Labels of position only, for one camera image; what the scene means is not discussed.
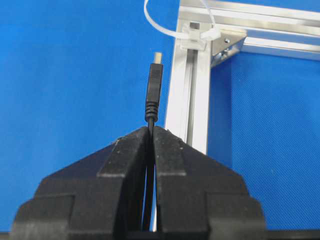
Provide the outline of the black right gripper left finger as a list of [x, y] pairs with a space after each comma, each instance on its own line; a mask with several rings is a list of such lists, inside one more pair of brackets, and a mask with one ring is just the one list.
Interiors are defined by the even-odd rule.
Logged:
[[123, 240], [139, 231], [149, 130], [113, 144], [45, 177], [20, 206], [12, 240]]

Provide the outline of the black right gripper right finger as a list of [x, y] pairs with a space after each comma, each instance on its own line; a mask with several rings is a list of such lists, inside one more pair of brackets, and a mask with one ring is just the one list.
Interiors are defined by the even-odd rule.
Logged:
[[260, 203], [241, 175], [155, 127], [158, 230], [163, 240], [264, 240]]

